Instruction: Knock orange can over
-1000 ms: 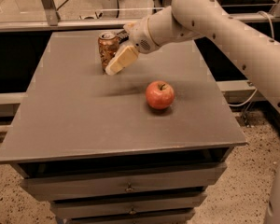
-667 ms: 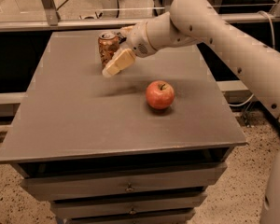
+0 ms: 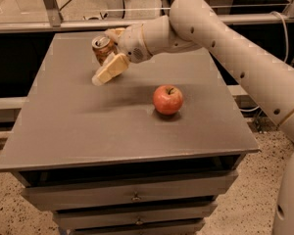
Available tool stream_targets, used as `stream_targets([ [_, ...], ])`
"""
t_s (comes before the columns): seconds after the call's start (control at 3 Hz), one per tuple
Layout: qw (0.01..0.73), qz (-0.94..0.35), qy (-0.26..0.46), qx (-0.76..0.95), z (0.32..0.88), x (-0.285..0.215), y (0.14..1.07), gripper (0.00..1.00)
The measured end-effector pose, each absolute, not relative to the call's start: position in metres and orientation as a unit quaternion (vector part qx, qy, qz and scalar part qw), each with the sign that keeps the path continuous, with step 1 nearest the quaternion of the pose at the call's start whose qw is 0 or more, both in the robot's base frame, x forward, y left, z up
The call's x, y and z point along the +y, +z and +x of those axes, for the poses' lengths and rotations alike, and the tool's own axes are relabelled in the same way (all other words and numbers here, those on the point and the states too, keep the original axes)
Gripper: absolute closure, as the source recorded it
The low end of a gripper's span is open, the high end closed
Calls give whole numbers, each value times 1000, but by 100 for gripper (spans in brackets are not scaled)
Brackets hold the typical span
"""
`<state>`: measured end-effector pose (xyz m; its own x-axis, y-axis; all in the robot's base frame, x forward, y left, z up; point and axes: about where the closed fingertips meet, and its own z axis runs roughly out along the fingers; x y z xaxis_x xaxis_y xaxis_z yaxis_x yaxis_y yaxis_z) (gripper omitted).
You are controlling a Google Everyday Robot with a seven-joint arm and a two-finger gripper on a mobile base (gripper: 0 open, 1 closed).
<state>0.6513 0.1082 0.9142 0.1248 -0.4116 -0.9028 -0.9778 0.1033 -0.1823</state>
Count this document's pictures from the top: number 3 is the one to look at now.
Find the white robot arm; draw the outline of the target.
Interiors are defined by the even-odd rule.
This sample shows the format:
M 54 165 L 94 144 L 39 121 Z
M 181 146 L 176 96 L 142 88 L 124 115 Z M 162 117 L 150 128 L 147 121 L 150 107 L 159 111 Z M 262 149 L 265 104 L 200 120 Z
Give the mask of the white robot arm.
M 105 34 L 117 52 L 92 77 L 95 85 L 131 63 L 204 47 L 294 143 L 294 68 L 229 28 L 204 0 L 174 0 L 166 16 Z M 272 235 L 294 235 L 294 153 L 282 177 Z

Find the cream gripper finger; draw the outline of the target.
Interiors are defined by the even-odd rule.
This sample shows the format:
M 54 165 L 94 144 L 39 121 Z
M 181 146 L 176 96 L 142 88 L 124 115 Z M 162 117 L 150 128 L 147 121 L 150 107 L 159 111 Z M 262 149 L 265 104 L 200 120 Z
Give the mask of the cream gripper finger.
M 124 27 L 110 28 L 105 31 L 105 35 L 108 36 L 115 45 L 123 44 Z
M 111 53 L 104 61 L 103 66 L 95 72 L 92 83 L 96 86 L 103 85 L 126 71 L 128 66 L 129 59 L 125 54 Z

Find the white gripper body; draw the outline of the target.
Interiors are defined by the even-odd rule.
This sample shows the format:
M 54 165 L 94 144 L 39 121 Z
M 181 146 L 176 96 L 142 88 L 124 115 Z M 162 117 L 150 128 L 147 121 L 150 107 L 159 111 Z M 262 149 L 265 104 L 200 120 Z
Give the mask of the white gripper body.
M 119 38 L 118 47 L 132 63 L 141 63 L 152 58 L 143 39 L 142 23 L 127 27 Z

